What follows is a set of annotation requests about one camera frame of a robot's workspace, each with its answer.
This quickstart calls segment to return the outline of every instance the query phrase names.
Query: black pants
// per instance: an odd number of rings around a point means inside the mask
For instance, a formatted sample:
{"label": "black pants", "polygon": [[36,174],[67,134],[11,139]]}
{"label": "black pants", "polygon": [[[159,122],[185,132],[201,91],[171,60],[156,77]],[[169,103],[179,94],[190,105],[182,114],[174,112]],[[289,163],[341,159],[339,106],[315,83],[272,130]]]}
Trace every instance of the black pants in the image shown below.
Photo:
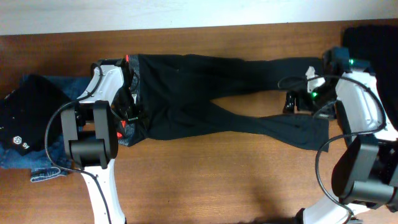
{"label": "black pants", "polygon": [[305,75],[309,66],[321,73],[317,58],[247,62],[199,55],[135,55],[133,61],[132,67],[140,76],[139,102],[149,119],[146,128],[142,122],[136,126],[135,142],[237,131],[318,149],[328,139],[326,120],[304,114],[253,118],[210,102],[223,96],[277,90],[281,78]]}

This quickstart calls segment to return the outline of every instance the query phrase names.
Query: blue jeans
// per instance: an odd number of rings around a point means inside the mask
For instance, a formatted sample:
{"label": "blue jeans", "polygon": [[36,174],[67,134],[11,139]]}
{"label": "blue jeans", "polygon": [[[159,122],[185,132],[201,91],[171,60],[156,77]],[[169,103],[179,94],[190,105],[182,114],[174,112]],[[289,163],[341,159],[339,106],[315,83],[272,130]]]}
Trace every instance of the blue jeans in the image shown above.
{"label": "blue jeans", "polygon": [[[27,80],[27,75],[23,76],[21,83]],[[91,78],[72,78],[72,77],[45,77],[55,86],[61,89],[71,100],[79,97],[88,86]],[[67,159],[63,148],[63,136],[59,135],[56,141],[49,147],[52,158],[58,165],[71,167],[71,162]],[[31,182],[49,180],[59,176],[67,175],[67,172],[51,165],[44,150],[32,151],[21,156],[13,149],[5,149],[0,143],[0,167],[3,169],[31,169]]]}

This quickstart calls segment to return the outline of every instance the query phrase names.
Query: white wall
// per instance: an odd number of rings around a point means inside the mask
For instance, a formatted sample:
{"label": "white wall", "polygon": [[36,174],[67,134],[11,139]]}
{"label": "white wall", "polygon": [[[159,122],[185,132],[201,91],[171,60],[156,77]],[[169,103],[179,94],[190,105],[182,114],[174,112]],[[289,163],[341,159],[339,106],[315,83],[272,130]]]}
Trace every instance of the white wall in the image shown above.
{"label": "white wall", "polygon": [[398,17],[398,0],[0,0],[0,35]]}

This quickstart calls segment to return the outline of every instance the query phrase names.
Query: wooden table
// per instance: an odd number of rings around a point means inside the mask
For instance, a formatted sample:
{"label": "wooden table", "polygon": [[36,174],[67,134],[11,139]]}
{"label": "wooden table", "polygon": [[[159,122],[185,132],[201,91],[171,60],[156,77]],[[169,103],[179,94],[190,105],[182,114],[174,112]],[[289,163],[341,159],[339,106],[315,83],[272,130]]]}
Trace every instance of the wooden table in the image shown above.
{"label": "wooden table", "polygon": [[[271,60],[320,57],[340,45],[345,27],[387,21],[316,22],[194,29],[128,30],[0,37],[0,96],[24,73],[88,76],[90,63],[125,54],[200,54]],[[239,114],[279,114],[276,91],[216,100]],[[341,131],[331,123],[330,136]],[[321,158],[330,188],[333,166],[345,151],[334,142]],[[323,196],[315,152],[267,136],[218,133],[174,141],[147,139],[120,147],[115,176],[128,223],[237,223],[290,217]],[[28,170],[0,170],[1,223],[93,223],[78,174],[32,184]],[[361,214],[366,223],[397,223],[385,207]]]}

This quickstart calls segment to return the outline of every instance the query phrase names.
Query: black fabric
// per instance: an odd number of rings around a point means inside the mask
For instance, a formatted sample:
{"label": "black fabric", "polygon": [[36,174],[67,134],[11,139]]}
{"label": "black fabric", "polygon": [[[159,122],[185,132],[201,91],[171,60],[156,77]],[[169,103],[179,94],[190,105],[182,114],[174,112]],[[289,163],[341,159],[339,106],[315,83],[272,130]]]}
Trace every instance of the black fabric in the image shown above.
{"label": "black fabric", "polygon": [[377,91],[392,125],[398,129],[398,27],[363,26],[346,29],[343,46],[352,58],[369,60],[376,72]]}
{"label": "black fabric", "polygon": [[[21,155],[42,150],[51,115],[70,101],[46,78],[31,75],[22,86],[0,101],[0,141]],[[52,126],[50,142],[60,134],[60,120]]]}
{"label": "black fabric", "polygon": [[322,74],[322,62],[317,58],[247,62],[199,55],[139,55],[138,59],[139,102],[149,125],[138,123],[134,142],[237,131],[266,134],[302,149],[318,149],[328,139],[327,120],[287,114],[252,118],[210,102],[223,96],[277,90],[281,78],[305,75],[309,66]]}

